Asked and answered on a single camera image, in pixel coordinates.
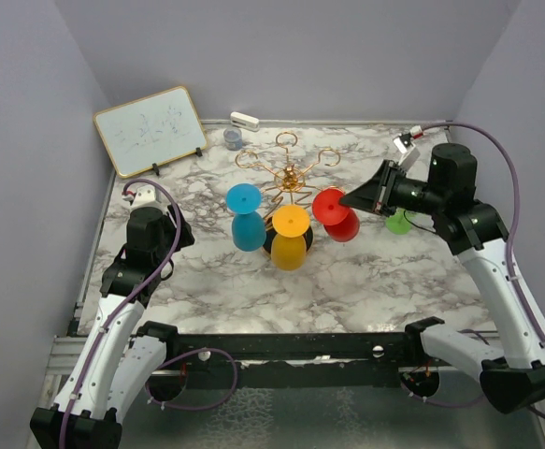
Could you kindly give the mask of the red wine glass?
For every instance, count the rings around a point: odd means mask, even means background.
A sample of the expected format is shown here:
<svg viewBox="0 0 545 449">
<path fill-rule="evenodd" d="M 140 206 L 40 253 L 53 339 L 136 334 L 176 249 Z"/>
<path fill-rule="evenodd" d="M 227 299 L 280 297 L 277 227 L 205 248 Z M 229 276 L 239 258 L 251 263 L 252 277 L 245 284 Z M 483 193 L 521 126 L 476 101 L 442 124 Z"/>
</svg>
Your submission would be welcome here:
<svg viewBox="0 0 545 449">
<path fill-rule="evenodd" d="M 344 195 L 337 188 L 323 189 L 315 196 L 311 207 L 315 219 L 323 225 L 328 236 L 338 242 L 354 239 L 360 229 L 354 210 L 340 203 Z"/>
</svg>

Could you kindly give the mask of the green wine glass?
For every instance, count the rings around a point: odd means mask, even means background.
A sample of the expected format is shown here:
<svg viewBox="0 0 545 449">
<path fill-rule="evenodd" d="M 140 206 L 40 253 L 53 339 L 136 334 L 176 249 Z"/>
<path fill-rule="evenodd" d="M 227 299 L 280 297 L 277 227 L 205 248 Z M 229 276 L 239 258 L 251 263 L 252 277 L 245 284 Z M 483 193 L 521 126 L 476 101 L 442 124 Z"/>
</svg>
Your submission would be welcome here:
<svg viewBox="0 0 545 449">
<path fill-rule="evenodd" d="M 406 211 L 403 209 L 398 209 L 394 215 L 387 217 L 385 226 L 390 232 L 396 235 L 405 235 L 412 228 L 411 223 L 406 217 Z"/>
</svg>

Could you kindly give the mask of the yellow wine glass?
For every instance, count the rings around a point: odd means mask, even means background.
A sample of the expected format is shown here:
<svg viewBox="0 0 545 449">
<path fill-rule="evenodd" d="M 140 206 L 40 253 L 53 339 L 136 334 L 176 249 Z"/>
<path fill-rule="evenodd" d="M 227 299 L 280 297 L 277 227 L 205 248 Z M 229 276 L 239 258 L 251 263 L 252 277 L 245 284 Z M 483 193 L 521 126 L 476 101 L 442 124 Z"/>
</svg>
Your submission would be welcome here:
<svg viewBox="0 0 545 449">
<path fill-rule="evenodd" d="M 285 205 L 275 212 L 272 224 L 277 233 L 270 252 L 273 264 L 285 271 L 300 268 L 307 255 L 304 235 L 310 226 L 308 212 L 300 206 Z"/>
</svg>

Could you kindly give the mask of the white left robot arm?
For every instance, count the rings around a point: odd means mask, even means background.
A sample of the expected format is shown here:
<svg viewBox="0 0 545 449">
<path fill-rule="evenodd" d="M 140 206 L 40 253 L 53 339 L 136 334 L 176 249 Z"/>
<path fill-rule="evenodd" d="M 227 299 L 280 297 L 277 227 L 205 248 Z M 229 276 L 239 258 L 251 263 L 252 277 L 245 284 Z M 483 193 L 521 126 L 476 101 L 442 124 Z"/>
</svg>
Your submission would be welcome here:
<svg viewBox="0 0 545 449">
<path fill-rule="evenodd" d="M 133 335 L 164 267 L 194 244 L 179 207 L 151 200 L 133 207 L 126 242 L 102 277 L 93 327 L 65 385 L 30 429 L 42 448 L 116 448 L 122 423 L 157 369 L 173 367 L 179 346 L 167 337 Z"/>
</svg>

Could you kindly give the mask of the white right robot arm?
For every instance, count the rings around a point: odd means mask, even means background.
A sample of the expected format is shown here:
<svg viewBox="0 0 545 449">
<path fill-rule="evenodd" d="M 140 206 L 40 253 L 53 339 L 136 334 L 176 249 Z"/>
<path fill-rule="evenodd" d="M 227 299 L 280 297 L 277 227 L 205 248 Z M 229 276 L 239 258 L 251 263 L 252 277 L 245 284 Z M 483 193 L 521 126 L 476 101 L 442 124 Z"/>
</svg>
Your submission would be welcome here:
<svg viewBox="0 0 545 449">
<path fill-rule="evenodd" d="M 545 318 L 508 254 L 511 232 L 493 206 L 475 197 L 476 174 L 477 159 L 467 147 L 438 144 L 426 181 L 385 160 L 339 203 L 376 215 L 402 209 L 431 217 L 477 286 L 502 346 L 484 345 L 431 317 L 406 326 L 402 354 L 414 366 L 432 358 L 448 363 L 477 381 L 495 409 L 512 413 L 545 399 Z"/>
</svg>

